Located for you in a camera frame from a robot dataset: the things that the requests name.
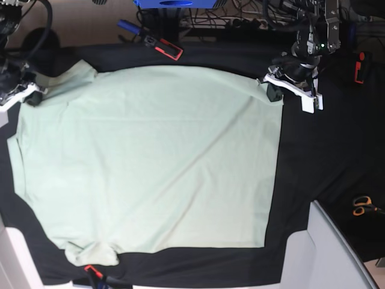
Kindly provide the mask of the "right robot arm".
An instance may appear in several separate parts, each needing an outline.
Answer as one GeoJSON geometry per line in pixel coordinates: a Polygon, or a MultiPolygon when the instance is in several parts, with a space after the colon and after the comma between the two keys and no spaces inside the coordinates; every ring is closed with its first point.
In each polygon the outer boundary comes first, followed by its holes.
{"type": "Polygon", "coordinates": [[[30,51],[11,54],[6,49],[9,37],[17,31],[21,20],[28,14],[22,8],[28,1],[1,1],[1,126],[8,123],[8,111],[18,102],[38,105],[48,92],[36,83],[29,61],[41,48],[52,27],[53,10],[49,1],[41,1],[47,12],[46,26],[30,51]]]}

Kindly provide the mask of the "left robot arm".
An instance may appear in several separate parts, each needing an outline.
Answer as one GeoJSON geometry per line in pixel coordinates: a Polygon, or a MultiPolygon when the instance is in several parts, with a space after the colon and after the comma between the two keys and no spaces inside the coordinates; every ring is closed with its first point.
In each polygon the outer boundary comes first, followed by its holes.
{"type": "Polygon", "coordinates": [[[324,109],[326,89],[322,74],[332,65],[325,62],[340,52],[343,36],[339,1],[291,1],[287,22],[274,17],[270,1],[262,1],[262,14],[275,33],[293,33],[291,47],[274,57],[260,82],[270,102],[282,101],[286,92],[298,96],[303,112],[324,109]]]}

